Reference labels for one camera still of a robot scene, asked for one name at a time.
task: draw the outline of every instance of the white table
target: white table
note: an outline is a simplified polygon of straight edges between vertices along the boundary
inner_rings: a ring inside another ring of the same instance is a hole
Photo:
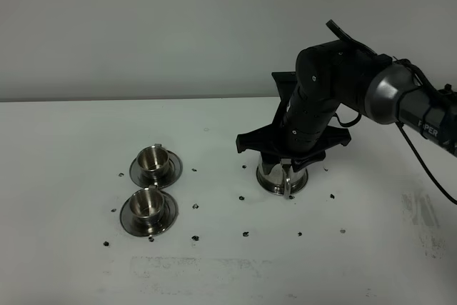
[[[258,185],[258,153],[235,145],[277,105],[0,104],[0,303],[455,304],[457,207],[398,129],[363,119],[287,201]],[[457,196],[457,161],[408,133]],[[122,229],[119,210],[139,189],[131,161],[154,143],[176,152],[184,172],[166,190],[179,217],[149,242]]]

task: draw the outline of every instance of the metal pitcher handle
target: metal pitcher handle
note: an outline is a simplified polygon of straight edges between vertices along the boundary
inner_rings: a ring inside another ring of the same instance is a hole
[[[291,165],[283,164],[283,184],[284,184],[284,198],[288,199],[291,196]]]

